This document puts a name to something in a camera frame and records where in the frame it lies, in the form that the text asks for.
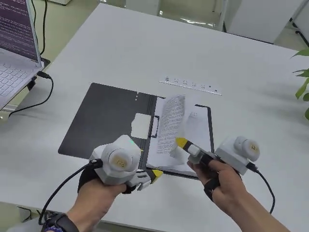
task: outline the black cable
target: black cable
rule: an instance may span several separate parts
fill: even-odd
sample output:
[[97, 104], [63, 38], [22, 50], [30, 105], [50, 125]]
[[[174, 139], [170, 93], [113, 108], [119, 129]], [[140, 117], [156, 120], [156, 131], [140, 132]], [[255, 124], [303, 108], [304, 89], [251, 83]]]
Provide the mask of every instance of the black cable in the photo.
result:
[[246, 166], [249, 170], [253, 171], [254, 173], [257, 173], [259, 174], [259, 176], [264, 180], [265, 184], [267, 185], [267, 188], [272, 196], [272, 205], [271, 205], [271, 208], [270, 208], [270, 211], [269, 213], [271, 214], [273, 211], [274, 211], [274, 208], [275, 208], [275, 203], [276, 203], [276, 197], [275, 197], [275, 194], [274, 192], [272, 191], [268, 181], [266, 180], [266, 178], [260, 173], [260, 171], [257, 169], [257, 166], [254, 164], [254, 163], [248, 163], [247, 166]]
[[32, 219], [32, 216], [31, 216], [32, 215], [32, 211], [30, 209], [27, 209], [27, 208], [24, 208], [24, 207], [21, 207], [21, 206], [18, 206], [18, 208], [29, 211], [29, 216], [25, 220], [23, 220], [22, 223], [27, 221], [28, 219], [30, 219], [30, 220]]
[[23, 110], [27, 110], [27, 109], [29, 109], [29, 108], [32, 108], [32, 107], [35, 107], [35, 106], [38, 106], [38, 105], [42, 105], [42, 104], [44, 104], [45, 102], [47, 102], [47, 101], [49, 100], [49, 98], [50, 98], [50, 96], [52, 95], [53, 90], [54, 90], [54, 81], [53, 81], [53, 79], [52, 79], [52, 77], [51, 77], [50, 75], [48, 75], [48, 74], [46, 74], [46, 73], [44, 73], [44, 72], [41, 72], [41, 71], [40, 71], [40, 72], [38, 72], [37, 75], [40, 76], [40, 77], [42, 77], [42, 78], [50, 79], [50, 80], [51, 80], [51, 82], [52, 82], [52, 87], [51, 87], [51, 89], [50, 89], [50, 93], [49, 93], [48, 97], [47, 97], [44, 101], [42, 101], [41, 103], [38, 103], [38, 104], [35, 104], [35, 105], [31, 105], [31, 106], [27, 106], [27, 107], [22, 108], [22, 109], [19, 109], [19, 110], [14, 110], [13, 112], [11, 112], [11, 113], [9, 114], [9, 117], [10, 117], [12, 114], [15, 114], [15, 113], [17, 113], [17, 112], [20, 112], [20, 111], [23, 111]]
[[266, 178], [260, 173], [260, 171], [259, 171], [259, 170], [256, 170], [255, 173], [259, 174], [260, 177], [264, 180], [264, 182], [265, 182], [265, 184], [267, 185], [267, 188], [268, 188], [268, 190], [269, 190], [269, 192], [270, 192], [270, 194], [271, 194], [271, 196], [272, 196], [272, 205], [271, 205], [271, 208], [270, 208], [270, 211], [269, 211], [269, 213], [271, 214], [272, 211], [274, 211], [274, 208], [275, 208], [275, 203], [276, 203], [275, 194], [274, 194], [274, 192], [271, 190], [271, 187], [270, 187], [269, 183], [267, 182]]
[[33, 22], [33, 25], [34, 25], [34, 28], [35, 28], [35, 21], [37, 20], [37, 10], [35, 9], [33, 0], [31, 0], [31, 3], [32, 3], [33, 10], [34, 10], [34, 22]]
[[81, 171], [83, 171], [84, 169], [91, 167], [93, 169], [96, 168], [100, 168], [103, 166], [103, 162], [101, 159], [93, 159], [91, 160], [88, 164], [84, 165], [83, 167], [81, 167], [79, 170], [77, 170], [76, 172], [74, 172], [72, 175], [70, 175], [68, 178], [66, 178], [57, 188], [56, 190], [53, 192], [53, 194], [48, 198], [47, 202], [45, 203], [42, 212], [40, 214], [39, 217], [39, 225], [43, 225], [44, 223], [42, 223], [42, 219], [43, 216], [45, 215], [46, 209], [49, 205], [49, 203], [52, 201], [52, 199], [55, 197], [55, 195], [59, 192], [59, 190], [69, 181], [71, 180], [73, 177], [75, 177], [78, 173], [80, 173]]
[[46, 15], [47, 15], [47, 0], [45, 0], [45, 9], [44, 9], [44, 16], [43, 16], [43, 49], [40, 53], [42, 55], [45, 51], [45, 24], [46, 24]]

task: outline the hand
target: hand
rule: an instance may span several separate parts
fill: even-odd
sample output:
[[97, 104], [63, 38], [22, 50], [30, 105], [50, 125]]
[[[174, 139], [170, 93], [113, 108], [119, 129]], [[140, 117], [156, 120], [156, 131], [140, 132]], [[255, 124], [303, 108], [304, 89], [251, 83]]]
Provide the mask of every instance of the hand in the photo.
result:
[[81, 187], [67, 215], [79, 232], [89, 232], [108, 212], [116, 196], [125, 190], [125, 184], [106, 186], [98, 179], [89, 181]]
[[220, 186], [212, 193], [213, 202], [226, 214], [231, 216], [232, 209], [248, 192], [235, 170], [224, 163], [217, 160], [212, 160], [209, 163], [209, 168], [205, 168], [200, 164], [188, 165], [196, 172], [199, 180], [205, 185], [209, 180], [210, 171], [219, 173]]

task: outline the laptop keyboard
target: laptop keyboard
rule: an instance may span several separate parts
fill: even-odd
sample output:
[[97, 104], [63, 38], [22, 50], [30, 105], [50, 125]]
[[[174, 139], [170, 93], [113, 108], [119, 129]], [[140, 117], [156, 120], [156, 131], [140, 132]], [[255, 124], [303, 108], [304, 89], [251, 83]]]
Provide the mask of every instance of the laptop keyboard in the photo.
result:
[[13, 65], [0, 64], [0, 97], [6, 97], [29, 75]]

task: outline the plant leaf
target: plant leaf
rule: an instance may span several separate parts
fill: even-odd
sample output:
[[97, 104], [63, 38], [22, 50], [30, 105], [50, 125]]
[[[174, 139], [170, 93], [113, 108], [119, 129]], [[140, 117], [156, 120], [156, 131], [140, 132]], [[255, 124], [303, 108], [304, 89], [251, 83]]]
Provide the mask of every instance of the plant leaf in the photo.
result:
[[306, 119], [308, 119], [309, 120], [309, 108], [306, 110], [306, 112], [305, 112], [305, 117], [306, 117]]
[[304, 95], [303, 100], [304, 100], [305, 102], [309, 102], [309, 93], [306, 93], [306, 94]]
[[301, 50], [299, 52], [297, 52], [294, 56], [292, 57], [295, 57], [295, 56], [306, 56], [306, 57], [309, 57], [309, 49], [304, 49], [304, 50]]
[[296, 76], [309, 77], [309, 70], [305, 70], [303, 73], [296, 75]]
[[293, 72], [293, 73], [299, 73], [299, 72], [304, 72], [304, 71], [307, 71], [307, 69], [297, 70], [297, 71], [295, 71], [295, 72]]
[[304, 82], [304, 84], [299, 88], [299, 90], [296, 92], [295, 96], [297, 99], [300, 98], [301, 95], [306, 91], [307, 85], [309, 83], [309, 78], [307, 78]]

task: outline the power strip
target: power strip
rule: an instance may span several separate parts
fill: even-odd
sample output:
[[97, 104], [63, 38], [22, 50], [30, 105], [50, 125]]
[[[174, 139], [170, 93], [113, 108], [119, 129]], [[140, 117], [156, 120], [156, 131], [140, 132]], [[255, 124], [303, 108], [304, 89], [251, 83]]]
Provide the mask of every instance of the power strip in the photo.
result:
[[163, 80], [159, 81], [160, 83], [168, 84], [168, 85], [173, 85], [173, 86], [179, 86], [182, 88], [189, 88], [197, 91], [202, 91], [202, 92], [207, 92], [211, 94], [216, 94], [222, 96], [221, 92], [219, 91], [218, 88], [212, 86], [212, 85], [207, 85], [207, 84], [198, 84], [194, 81], [190, 80], [183, 80], [179, 78], [170, 78], [170, 77], [165, 77]]

